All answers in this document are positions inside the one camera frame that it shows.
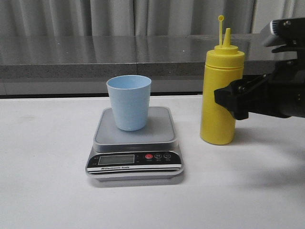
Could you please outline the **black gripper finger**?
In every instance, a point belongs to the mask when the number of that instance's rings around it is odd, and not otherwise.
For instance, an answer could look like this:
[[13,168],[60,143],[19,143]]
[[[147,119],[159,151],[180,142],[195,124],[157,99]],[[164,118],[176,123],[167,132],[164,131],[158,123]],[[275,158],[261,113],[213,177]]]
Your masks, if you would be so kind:
[[226,87],[216,89],[214,100],[228,110],[236,120],[247,119],[249,113],[270,115],[267,80],[267,75],[249,75],[243,79],[234,80]]

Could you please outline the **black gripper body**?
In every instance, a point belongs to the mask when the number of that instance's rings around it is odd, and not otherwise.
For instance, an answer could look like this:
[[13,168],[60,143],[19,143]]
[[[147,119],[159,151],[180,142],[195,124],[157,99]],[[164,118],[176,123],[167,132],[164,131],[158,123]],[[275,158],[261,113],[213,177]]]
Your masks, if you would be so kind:
[[283,116],[305,116],[305,19],[272,20],[260,32],[265,47],[272,53],[295,52],[296,58],[279,61],[269,76],[271,103]]

